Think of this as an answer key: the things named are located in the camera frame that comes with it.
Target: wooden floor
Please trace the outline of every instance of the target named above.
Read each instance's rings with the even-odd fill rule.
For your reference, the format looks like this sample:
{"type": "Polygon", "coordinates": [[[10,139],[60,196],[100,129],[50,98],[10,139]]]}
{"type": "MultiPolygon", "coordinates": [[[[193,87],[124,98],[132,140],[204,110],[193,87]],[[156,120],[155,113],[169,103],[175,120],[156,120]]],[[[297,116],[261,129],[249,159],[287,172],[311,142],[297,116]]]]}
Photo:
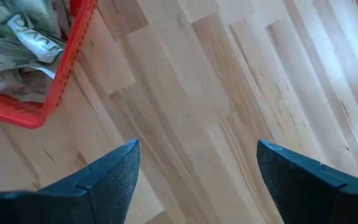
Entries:
{"type": "Polygon", "coordinates": [[[63,103],[0,123],[0,190],[142,143],[126,223],[281,223],[258,139],[358,176],[358,0],[99,0],[63,103]]]}

